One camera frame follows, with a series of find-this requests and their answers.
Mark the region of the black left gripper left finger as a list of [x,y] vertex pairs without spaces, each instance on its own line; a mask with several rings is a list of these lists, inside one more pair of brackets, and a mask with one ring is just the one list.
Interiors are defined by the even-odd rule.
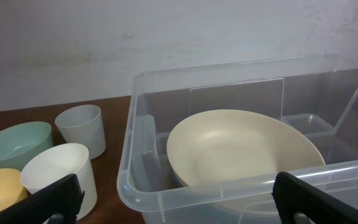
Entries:
[[0,211],[0,224],[75,223],[84,196],[77,175],[68,174]]

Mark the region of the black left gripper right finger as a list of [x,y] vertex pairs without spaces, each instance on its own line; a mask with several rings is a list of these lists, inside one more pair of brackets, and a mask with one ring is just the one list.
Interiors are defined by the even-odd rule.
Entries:
[[358,224],[358,209],[287,172],[276,175],[272,196],[284,224],[296,223],[301,213],[314,223]]

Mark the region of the beige plate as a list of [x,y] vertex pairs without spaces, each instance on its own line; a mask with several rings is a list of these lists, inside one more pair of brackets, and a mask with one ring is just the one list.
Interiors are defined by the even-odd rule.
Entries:
[[293,127],[242,110],[194,114],[171,131],[167,156],[184,186],[323,166],[316,146]]

